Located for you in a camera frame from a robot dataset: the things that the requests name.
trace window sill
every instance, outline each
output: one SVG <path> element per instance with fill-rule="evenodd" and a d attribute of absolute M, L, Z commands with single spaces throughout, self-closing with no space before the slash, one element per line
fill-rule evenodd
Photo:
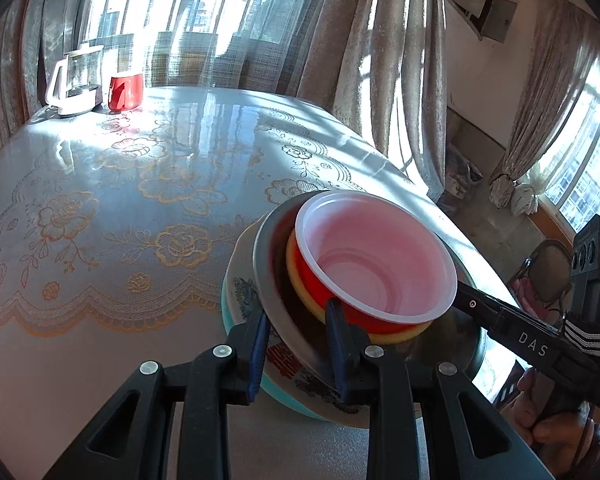
<path fill-rule="evenodd" d="M 554 238 L 562 242 L 569 251 L 573 251 L 575 232 L 570 227 L 567 229 L 563 226 L 560 219 L 542 203 L 542 199 L 538 201 L 538 211 L 529 215 L 529 218 L 545 237 Z"/>

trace metal bowl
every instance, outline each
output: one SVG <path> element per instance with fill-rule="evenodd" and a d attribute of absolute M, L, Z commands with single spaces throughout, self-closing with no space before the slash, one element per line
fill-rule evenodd
<path fill-rule="evenodd" d="M 309 371 L 334 388 L 325 327 L 298 298 L 286 272 L 286 243 L 298 211 L 318 193 L 321 191 L 292 197 L 267 216 L 256 236 L 253 270 L 262 307 L 273 328 Z M 473 285 L 462 263 L 451 250 L 449 253 L 459 279 Z M 451 361 L 473 379 L 484 358 L 486 332 L 470 316 L 450 308 L 422 334 L 393 346 L 405 360 L 416 359 L 428 366 Z"/>

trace wooden baseboard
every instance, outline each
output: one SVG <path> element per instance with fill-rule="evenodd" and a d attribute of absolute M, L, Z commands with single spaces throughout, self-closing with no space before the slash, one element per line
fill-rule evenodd
<path fill-rule="evenodd" d="M 558 221 L 542 203 L 538 203 L 538 212 L 529 215 L 529 218 L 544 236 L 562 242 L 570 252 L 573 251 L 573 237 L 562 230 Z"/>

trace yellow bowl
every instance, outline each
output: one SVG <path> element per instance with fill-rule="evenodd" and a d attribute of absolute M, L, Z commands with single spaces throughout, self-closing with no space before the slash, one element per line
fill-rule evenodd
<path fill-rule="evenodd" d="M 296 266 L 296 259 L 294 257 L 297 247 L 298 242 L 296 241 L 296 230 L 294 229 L 291 231 L 289 240 L 286 243 L 286 272 L 289 274 L 289 280 L 291 280 L 291 285 L 298 295 L 298 298 L 300 298 L 309 312 L 311 312 L 315 317 L 317 317 L 317 319 L 324 323 L 324 309 L 318 305 L 314 298 L 312 298 L 309 291 L 306 290 L 306 287 L 302 282 L 302 278 L 298 273 L 298 267 Z M 393 334 L 369 334 L 369 340 L 373 344 L 377 345 L 393 345 L 402 343 L 423 333 L 431 323 L 431 321 L 427 321 L 426 323 L 410 326 L 403 332 L 396 332 Z"/>

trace stack of bowls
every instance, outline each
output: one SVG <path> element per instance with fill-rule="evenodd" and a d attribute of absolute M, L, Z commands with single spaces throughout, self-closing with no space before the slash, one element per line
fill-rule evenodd
<path fill-rule="evenodd" d="M 244 263 L 251 250 L 252 266 L 243 264 L 239 276 L 236 261 Z M 457 279 L 444 244 L 397 205 L 356 191 L 309 192 L 278 206 L 238 241 L 223 319 L 227 330 L 242 322 L 252 301 L 245 298 L 257 296 L 273 328 L 263 389 L 305 415 L 364 428 L 368 409 L 342 405 L 334 390 L 326 301 L 340 298 L 347 320 L 373 343 L 427 365 L 451 360 L 471 376 L 482 363 L 485 335 L 449 309 Z"/>

